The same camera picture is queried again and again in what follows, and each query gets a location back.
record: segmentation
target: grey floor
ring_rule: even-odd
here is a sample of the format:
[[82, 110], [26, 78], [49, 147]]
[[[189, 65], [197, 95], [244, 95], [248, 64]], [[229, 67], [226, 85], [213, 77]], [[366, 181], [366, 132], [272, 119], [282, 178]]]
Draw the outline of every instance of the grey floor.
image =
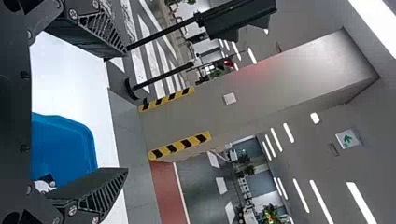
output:
[[[232, 166], [220, 160], [219, 164], [220, 169], [211, 166], [206, 153], [177, 162], [191, 224], [227, 224], [225, 206], [229, 202], [233, 207], [239, 205]], [[224, 177], [226, 182], [228, 191], [223, 195], [219, 194], [216, 177]]]

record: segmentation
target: white floor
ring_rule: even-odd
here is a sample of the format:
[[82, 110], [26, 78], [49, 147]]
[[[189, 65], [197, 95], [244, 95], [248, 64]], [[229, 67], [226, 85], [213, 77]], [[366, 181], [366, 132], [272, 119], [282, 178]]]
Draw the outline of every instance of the white floor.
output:
[[216, 183], [218, 184], [220, 195], [227, 192], [227, 186], [225, 185], [224, 177], [216, 177]]
[[227, 214], [228, 222], [230, 224], [233, 224], [233, 220], [235, 219], [235, 211], [233, 210], [233, 203], [229, 202], [225, 206], [225, 213]]
[[[99, 167], [119, 167], [103, 60], [44, 32], [30, 51], [32, 110], [85, 124]], [[123, 192], [103, 223], [128, 223]]]

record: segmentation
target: small sign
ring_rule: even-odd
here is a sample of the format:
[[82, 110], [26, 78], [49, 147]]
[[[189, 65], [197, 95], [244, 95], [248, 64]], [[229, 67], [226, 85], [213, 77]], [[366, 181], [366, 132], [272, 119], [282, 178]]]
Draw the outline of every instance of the small sign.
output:
[[355, 147], [361, 144], [361, 141], [351, 129], [337, 133], [335, 137], [337, 137], [337, 140], [343, 149]]
[[224, 101], [225, 101], [226, 105], [231, 105], [231, 104], [236, 103], [235, 94], [233, 92], [231, 92], [227, 95], [224, 95], [223, 97], [224, 97]]

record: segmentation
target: bolt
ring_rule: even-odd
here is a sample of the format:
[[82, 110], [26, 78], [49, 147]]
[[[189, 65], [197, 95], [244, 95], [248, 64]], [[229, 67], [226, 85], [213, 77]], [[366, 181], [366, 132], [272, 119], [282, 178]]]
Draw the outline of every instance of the bolt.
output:
[[98, 0], [92, 0], [92, 6], [93, 6], [95, 9], [99, 9], [99, 1], [98, 1]]
[[67, 213], [70, 217], [72, 217], [73, 215], [75, 215], [77, 212], [77, 207], [75, 205], [71, 206], [69, 208], [69, 212]]
[[73, 8], [71, 8], [70, 10], [69, 10], [69, 16], [73, 19], [73, 20], [76, 20], [77, 19], [77, 12], [73, 9]]
[[30, 30], [27, 30], [27, 38], [31, 39], [32, 38], [32, 32], [30, 32]]
[[25, 144], [22, 144], [21, 145], [21, 148], [20, 148], [20, 151], [23, 153], [23, 152], [29, 152], [30, 151], [30, 147], [28, 147], [27, 145], [25, 145]]
[[32, 193], [32, 186], [28, 185], [26, 190], [26, 195], [29, 195], [31, 193]]
[[99, 223], [99, 217], [94, 217], [92, 220], [92, 224], [98, 224]]
[[53, 219], [52, 224], [59, 224], [61, 223], [61, 219], [59, 217], [56, 217], [55, 219]]

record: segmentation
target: emergency exit sign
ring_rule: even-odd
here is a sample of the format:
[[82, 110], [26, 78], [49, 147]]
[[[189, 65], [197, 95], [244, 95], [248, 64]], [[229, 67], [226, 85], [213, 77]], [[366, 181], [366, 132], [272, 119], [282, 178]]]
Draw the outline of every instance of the emergency exit sign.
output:
[[351, 129], [337, 133], [335, 137], [343, 149], [355, 147], [361, 144], [361, 141]]

